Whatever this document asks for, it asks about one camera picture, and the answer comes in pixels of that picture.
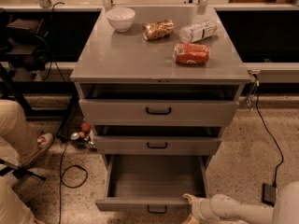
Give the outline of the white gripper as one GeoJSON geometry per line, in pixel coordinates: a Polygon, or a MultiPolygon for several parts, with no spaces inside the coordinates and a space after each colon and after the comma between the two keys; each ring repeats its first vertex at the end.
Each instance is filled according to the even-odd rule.
{"type": "Polygon", "coordinates": [[[208,221],[210,219],[209,199],[196,198],[188,193],[185,193],[183,197],[191,205],[191,213],[182,224],[200,224],[199,221],[208,221]]]}

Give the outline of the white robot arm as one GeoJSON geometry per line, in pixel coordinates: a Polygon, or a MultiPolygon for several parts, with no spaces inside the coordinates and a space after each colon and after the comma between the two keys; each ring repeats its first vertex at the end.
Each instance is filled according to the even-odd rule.
{"type": "Polygon", "coordinates": [[[278,192],[273,207],[240,203],[224,194],[199,198],[185,193],[191,212],[183,224],[201,221],[242,220],[248,224],[299,224],[299,182],[293,181],[278,192]]]}

